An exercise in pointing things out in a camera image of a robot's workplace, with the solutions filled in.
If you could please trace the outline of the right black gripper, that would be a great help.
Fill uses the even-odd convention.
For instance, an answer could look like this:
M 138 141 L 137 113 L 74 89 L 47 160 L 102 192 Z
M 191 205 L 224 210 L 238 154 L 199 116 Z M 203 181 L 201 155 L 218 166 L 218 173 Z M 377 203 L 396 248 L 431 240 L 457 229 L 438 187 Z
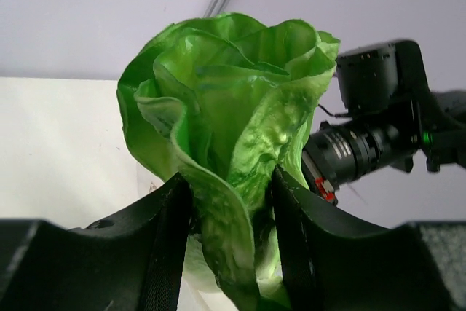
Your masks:
M 430 89 L 413 39 L 370 44 L 338 55 L 336 75 L 346 111 L 342 124 L 322 122 L 302 154 L 312 192 L 336 204 L 336 192 L 381 168 L 410 173 L 427 144 L 422 108 Z

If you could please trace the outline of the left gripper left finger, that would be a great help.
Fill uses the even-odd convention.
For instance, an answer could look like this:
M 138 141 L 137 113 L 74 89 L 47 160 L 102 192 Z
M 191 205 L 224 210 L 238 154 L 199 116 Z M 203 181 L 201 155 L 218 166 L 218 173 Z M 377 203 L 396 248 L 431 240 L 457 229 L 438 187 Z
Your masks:
M 86 228 L 1 221 L 3 310 L 175 310 L 191 218 L 180 175 Z

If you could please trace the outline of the green plastic lettuce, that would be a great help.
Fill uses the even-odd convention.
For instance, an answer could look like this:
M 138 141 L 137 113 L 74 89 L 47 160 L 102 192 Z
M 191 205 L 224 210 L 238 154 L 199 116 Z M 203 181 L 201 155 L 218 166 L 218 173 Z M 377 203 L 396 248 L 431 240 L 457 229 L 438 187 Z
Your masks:
M 131 155 L 192 191 L 187 280 L 238 310 L 291 308 L 268 187 L 275 168 L 305 184 L 301 153 L 339 47 L 304 20 L 223 13 L 168 25 L 118 81 Z

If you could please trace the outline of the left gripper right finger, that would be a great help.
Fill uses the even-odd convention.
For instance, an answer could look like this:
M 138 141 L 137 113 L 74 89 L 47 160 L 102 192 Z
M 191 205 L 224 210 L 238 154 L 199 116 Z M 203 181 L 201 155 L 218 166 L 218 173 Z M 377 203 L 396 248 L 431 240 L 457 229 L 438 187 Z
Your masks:
M 294 310 L 465 308 L 464 222 L 384 228 L 326 202 L 282 168 L 271 190 Z

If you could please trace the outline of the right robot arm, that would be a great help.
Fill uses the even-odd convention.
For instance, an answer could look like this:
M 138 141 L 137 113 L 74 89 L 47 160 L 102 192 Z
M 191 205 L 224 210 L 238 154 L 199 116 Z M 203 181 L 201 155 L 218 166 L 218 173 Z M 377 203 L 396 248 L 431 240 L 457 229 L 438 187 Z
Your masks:
M 341 124 L 322 122 L 302 153 L 310 190 L 336 204 L 336 192 L 381 168 L 410 173 L 421 151 L 426 168 L 465 165 L 465 92 L 434 92 L 422 51 L 412 39 L 358 47 L 336 59 L 346 111 Z

